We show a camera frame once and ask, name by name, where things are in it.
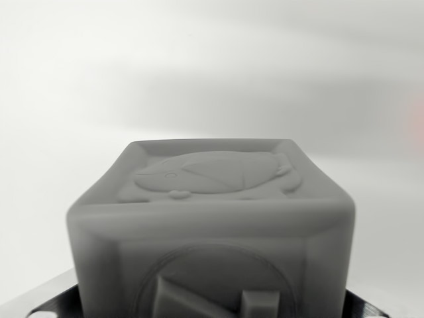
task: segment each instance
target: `white backdrop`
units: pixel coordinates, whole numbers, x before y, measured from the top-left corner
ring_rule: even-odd
[[[424,313],[424,5],[0,1],[0,304],[133,140],[292,138],[357,203],[349,286]]]

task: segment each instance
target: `metal plate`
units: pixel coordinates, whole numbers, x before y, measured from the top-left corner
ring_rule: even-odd
[[[29,315],[36,311],[53,311],[57,313],[59,318],[83,318],[78,286],[75,285],[60,295],[57,295],[56,297],[43,303],[42,305],[33,309]],[[370,303],[367,303],[352,292],[346,290],[342,318],[365,318],[368,316],[381,316],[389,318],[389,315],[383,311],[379,310]]]

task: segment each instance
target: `gray cube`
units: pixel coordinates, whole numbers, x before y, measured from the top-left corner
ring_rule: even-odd
[[[353,227],[276,139],[132,142],[68,212],[85,318],[340,318]]]

